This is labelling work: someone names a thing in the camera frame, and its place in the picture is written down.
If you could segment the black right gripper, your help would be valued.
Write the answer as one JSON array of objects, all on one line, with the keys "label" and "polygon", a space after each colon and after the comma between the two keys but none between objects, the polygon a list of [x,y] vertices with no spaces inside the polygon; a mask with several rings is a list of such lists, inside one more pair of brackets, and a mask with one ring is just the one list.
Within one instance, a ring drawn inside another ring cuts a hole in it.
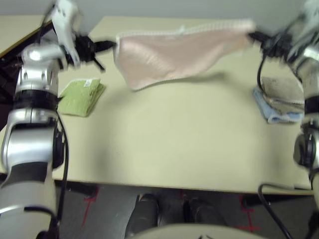
[{"label": "black right gripper", "polygon": [[287,59],[292,47],[293,36],[290,33],[278,33],[270,36],[260,31],[248,34],[253,42],[261,43],[262,57]]}]

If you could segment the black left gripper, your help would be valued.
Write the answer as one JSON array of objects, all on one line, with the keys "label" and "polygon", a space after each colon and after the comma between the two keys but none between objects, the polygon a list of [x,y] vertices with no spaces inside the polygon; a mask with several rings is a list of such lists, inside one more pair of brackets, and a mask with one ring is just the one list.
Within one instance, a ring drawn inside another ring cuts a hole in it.
[{"label": "black left gripper", "polygon": [[116,46],[116,42],[110,40],[93,42],[89,36],[75,36],[75,49],[79,55],[80,61],[86,63],[94,62],[102,72],[105,71],[105,68],[96,59],[96,53],[112,50]]}]

